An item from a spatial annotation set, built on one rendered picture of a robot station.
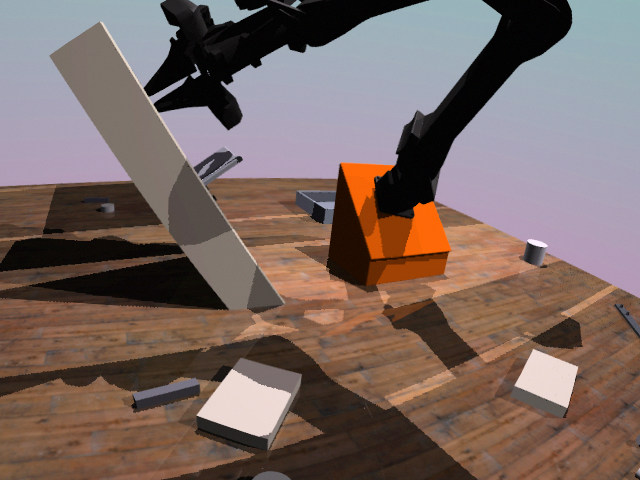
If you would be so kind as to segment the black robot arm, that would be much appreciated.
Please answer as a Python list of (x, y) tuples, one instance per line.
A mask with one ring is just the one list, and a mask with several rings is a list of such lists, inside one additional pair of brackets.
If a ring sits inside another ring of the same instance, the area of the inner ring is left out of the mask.
[[(244, 18), (266, 55), (287, 44), (305, 53), (306, 44), (325, 46), (369, 18), (429, 0), (299, 0), (295, 8), (296, 1), (235, 0), (240, 10), (268, 5)], [(502, 15), (495, 34), (438, 108), (428, 115), (417, 110), (403, 127), (396, 165), (374, 177), (380, 212), (414, 219), (418, 203), (433, 202), (454, 139), (518, 66), (551, 49), (573, 22), (567, 0), (482, 1)]]

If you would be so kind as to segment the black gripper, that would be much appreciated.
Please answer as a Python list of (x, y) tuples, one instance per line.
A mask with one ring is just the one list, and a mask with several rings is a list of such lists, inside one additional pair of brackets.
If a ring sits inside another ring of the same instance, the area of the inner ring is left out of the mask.
[[(262, 65), (266, 55), (257, 30), (247, 20), (224, 23), (226, 28), (202, 40), (207, 33), (199, 7), (190, 0), (165, 0), (160, 4), (168, 23), (180, 27), (183, 36), (170, 39), (169, 55), (143, 88), (148, 97), (187, 77), (183, 85), (153, 105), (160, 112), (207, 107), (227, 130), (241, 123), (243, 114), (236, 97), (221, 82), (234, 82), (232, 75), (252, 65)], [(197, 78), (192, 74), (200, 71)], [(209, 71), (209, 73), (207, 72)], [(210, 75), (210, 76), (209, 76)]]

